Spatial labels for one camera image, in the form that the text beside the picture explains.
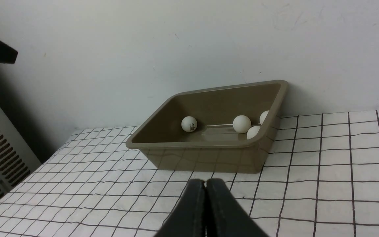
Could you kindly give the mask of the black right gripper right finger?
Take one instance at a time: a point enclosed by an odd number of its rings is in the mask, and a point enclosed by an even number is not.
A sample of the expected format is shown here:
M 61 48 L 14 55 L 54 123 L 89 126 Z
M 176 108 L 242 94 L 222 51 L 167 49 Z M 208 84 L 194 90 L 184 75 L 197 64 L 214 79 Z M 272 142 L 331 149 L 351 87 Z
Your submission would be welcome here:
M 206 182 L 208 237 L 267 237 L 239 205 L 222 179 Z

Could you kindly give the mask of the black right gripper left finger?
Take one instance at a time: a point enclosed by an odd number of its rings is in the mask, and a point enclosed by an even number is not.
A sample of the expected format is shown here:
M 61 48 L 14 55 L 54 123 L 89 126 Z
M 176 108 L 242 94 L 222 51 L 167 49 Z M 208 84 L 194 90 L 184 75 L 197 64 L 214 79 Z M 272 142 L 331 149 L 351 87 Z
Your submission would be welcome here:
M 204 181 L 191 179 L 176 207 L 155 234 L 156 237 L 204 237 L 206 191 Z

